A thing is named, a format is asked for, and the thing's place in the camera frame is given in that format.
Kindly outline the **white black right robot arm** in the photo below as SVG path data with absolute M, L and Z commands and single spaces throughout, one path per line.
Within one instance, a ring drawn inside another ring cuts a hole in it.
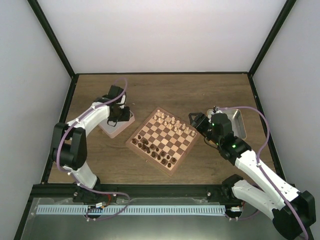
M 309 238 L 307 228 L 316 222 L 314 196 L 299 191 L 287 183 L 260 160 L 258 153 L 234 134 L 227 114 L 218 110 L 210 116 L 195 112 L 189 122 L 206 140 L 213 142 L 220 155 L 255 183 L 251 185 L 239 176 L 222 188 L 223 198 L 229 202 L 243 200 L 265 214 L 276 230 L 287 240 L 300 234 Z

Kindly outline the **pink metal tin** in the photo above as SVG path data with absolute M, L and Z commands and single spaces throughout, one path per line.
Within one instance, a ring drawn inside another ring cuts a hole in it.
M 129 121 L 110 122 L 103 120 L 98 126 L 111 138 L 115 138 L 135 121 L 135 115 L 130 111 Z

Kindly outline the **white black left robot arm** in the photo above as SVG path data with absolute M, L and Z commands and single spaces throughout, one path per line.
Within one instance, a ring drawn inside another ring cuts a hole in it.
M 134 122 L 128 106 L 126 88 L 112 85 L 108 94 L 98 97 L 81 115 L 67 123 L 57 123 L 53 129 L 49 157 L 58 170 L 74 177 L 77 185 L 85 189 L 89 201 L 97 202 L 102 194 L 99 178 L 87 163 L 87 136 L 97 126 L 112 139 Z

